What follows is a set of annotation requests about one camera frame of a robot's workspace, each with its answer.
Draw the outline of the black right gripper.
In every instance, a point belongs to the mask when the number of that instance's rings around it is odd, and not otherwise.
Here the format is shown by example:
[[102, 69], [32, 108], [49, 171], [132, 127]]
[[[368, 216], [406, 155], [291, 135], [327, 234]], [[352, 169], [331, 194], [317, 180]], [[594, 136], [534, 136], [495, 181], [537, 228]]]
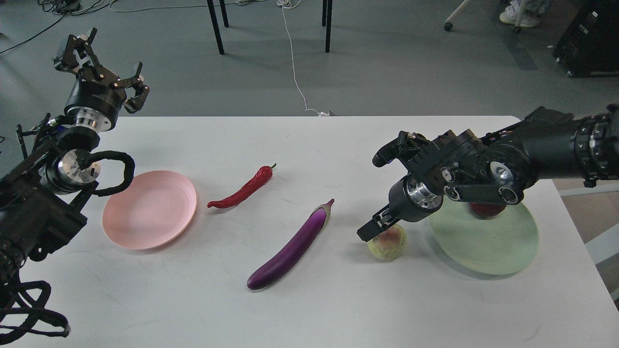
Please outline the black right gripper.
[[388, 203], [358, 229], [357, 235], [363, 242], [369, 242], [400, 220], [418, 222], [427, 218], [442, 207], [443, 196], [434, 194], [424, 183], [407, 175], [391, 187]]

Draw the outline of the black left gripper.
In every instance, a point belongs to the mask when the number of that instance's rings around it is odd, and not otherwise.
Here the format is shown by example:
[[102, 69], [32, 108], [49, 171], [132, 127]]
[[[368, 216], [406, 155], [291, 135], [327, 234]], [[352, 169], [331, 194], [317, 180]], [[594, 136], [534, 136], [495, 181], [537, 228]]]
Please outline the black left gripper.
[[[117, 77], [111, 84], [106, 81], [110, 73], [101, 65], [91, 46], [97, 32], [93, 27], [87, 34], [69, 35], [54, 57], [54, 68], [75, 76], [64, 115], [75, 120], [91, 119], [91, 127], [96, 131], [109, 131], [117, 125], [122, 106], [131, 114], [142, 110], [150, 88], [141, 75], [142, 62], [138, 62], [132, 77]], [[132, 97], [127, 97], [127, 88], [133, 89]]]

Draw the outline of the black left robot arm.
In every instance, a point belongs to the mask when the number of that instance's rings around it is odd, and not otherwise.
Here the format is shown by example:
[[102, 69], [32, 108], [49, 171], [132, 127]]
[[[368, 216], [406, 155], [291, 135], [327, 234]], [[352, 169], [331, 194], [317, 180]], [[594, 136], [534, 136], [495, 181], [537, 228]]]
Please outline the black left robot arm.
[[100, 63], [91, 47], [96, 33], [69, 35], [53, 60], [57, 71], [75, 75], [64, 112], [46, 114], [29, 131], [16, 129], [24, 159], [1, 179], [1, 318], [24, 320], [2, 324], [2, 345], [26, 334], [69, 335], [66, 317], [46, 308], [48, 282], [22, 282], [19, 271], [27, 260], [42, 261], [66, 246], [86, 226], [81, 211], [91, 196], [117, 194], [133, 181], [129, 154], [95, 148], [100, 133], [117, 125], [121, 108], [139, 112], [150, 90], [141, 63], [125, 79]]

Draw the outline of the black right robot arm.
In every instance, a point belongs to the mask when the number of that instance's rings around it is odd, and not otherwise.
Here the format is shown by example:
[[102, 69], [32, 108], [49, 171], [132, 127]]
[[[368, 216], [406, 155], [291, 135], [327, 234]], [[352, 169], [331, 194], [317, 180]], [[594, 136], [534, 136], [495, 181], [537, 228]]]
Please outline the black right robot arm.
[[576, 178], [593, 188], [618, 178], [618, 105], [575, 119], [543, 106], [524, 120], [477, 137], [449, 130], [433, 140], [400, 131], [373, 157], [375, 167], [398, 160], [407, 170], [389, 190], [388, 204], [357, 231], [364, 242], [398, 221], [421, 221], [456, 202], [516, 205], [537, 181]]

